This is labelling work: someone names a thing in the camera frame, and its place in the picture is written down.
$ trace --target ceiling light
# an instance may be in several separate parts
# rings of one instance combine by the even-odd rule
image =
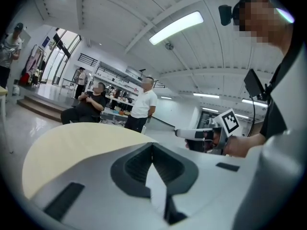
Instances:
[[[281,10],[281,9],[276,9],[278,11],[278,13],[284,17],[289,23],[293,23],[294,22],[294,18],[291,14],[289,14],[288,12]]]
[[[236,116],[238,116],[238,117],[241,117],[241,118],[247,118],[247,119],[249,119],[249,117],[247,117],[247,116],[243,116],[243,115],[240,115],[240,114],[235,114]]]
[[[209,109],[209,108],[206,108],[206,107],[203,107],[203,110],[207,110],[207,111],[215,112],[215,113],[218,113],[218,112],[219,112],[218,110]]]
[[[219,95],[213,95],[213,94],[198,94],[198,93],[193,93],[195,96],[201,96],[201,97],[211,97],[211,98],[220,98]]]
[[[250,100],[243,99],[242,102],[248,103],[248,104],[252,104],[252,105],[253,105],[253,102],[250,101]],[[261,103],[261,102],[254,102],[254,104],[255,104],[255,105],[258,105],[258,106],[262,106],[262,107],[268,107],[267,104]]]
[[[203,23],[203,18],[201,16],[201,13],[196,11],[169,24],[167,27],[163,28],[161,31],[149,38],[149,41],[153,45],[156,45],[157,43],[168,38],[169,36],[199,23]]]

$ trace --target white ceiling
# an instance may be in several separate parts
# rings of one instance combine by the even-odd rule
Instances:
[[[252,42],[232,25],[222,26],[218,6],[238,0],[35,0],[46,23],[72,30],[110,46],[110,53],[135,57],[175,95],[192,92],[221,95],[198,98],[200,105],[217,110],[234,108],[252,117],[253,109],[241,103],[248,98],[243,79],[253,68],[267,83],[282,60],[281,52]],[[188,28],[153,46],[148,39],[173,21],[199,11],[204,23]],[[171,42],[174,50],[165,48]],[[256,107],[256,118],[266,111]]]

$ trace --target black t-shirt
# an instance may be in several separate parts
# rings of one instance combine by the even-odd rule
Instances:
[[[272,84],[272,88],[274,89],[278,83],[283,79],[286,75],[292,64],[294,63],[299,50],[302,47],[303,39],[300,34],[300,30],[298,29],[297,23],[293,25],[292,39],[289,50],[283,61],[277,67],[270,83]],[[271,136],[283,133],[287,129],[287,126],[283,120],[283,117],[273,100],[269,105],[268,111],[265,115],[264,122],[261,128],[260,133],[266,138],[270,138]]]
[[[88,97],[91,97],[94,101],[96,101],[98,104],[101,104],[103,107],[106,106],[106,100],[105,97],[102,95],[93,95],[93,92],[88,91],[87,92]],[[86,99],[82,100],[77,106],[76,109],[78,113],[82,116],[85,115],[97,115],[100,114],[100,111],[98,111],[91,103],[87,103]]]

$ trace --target step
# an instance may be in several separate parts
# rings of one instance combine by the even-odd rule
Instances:
[[[30,101],[28,99],[17,100],[17,104],[36,114],[61,123],[59,112],[47,109],[41,104],[37,104],[36,102]]]
[[[46,109],[49,109],[51,111],[54,111],[54,112],[57,112],[57,113],[61,113],[62,111],[66,110],[66,108],[64,107],[61,107],[61,106],[58,106],[58,105],[55,105],[55,104],[52,104],[50,102],[47,102],[47,101],[44,101],[42,99],[39,99],[33,95],[25,95],[24,96],[24,99],[25,100],[28,100],[30,102],[33,102],[37,105],[40,105]]]

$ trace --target man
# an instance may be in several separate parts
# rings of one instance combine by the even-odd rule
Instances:
[[[14,32],[8,34],[0,45],[0,86],[3,88],[6,87],[8,82],[12,61],[19,59],[23,44],[19,35],[23,27],[22,23],[18,23],[14,28]]]
[[[155,112],[158,98],[152,90],[153,80],[153,78],[147,77],[142,81],[144,91],[138,96],[125,124],[125,128],[141,133],[147,118],[151,117]]]
[[[297,22],[289,23],[269,0],[240,0],[233,8],[232,16],[240,31],[250,32],[258,42],[269,43],[283,53],[284,59],[270,81],[274,89],[290,69],[302,46]],[[286,129],[278,107],[271,101],[260,133],[252,137],[230,137],[224,152],[245,157],[250,148],[263,145],[268,138]]]
[[[84,70],[85,69],[83,67],[79,68],[80,75],[78,77],[78,87],[76,89],[75,99],[78,99],[78,97],[81,95],[83,88],[84,88],[84,85],[85,85],[86,74],[85,74]]]
[[[105,85],[100,82],[95,84],[94,92],[88,91],[78,97],[80,103],[61,113],[62,124],[72,122],[94,122],[94,116],[99,116],[105,109]]]

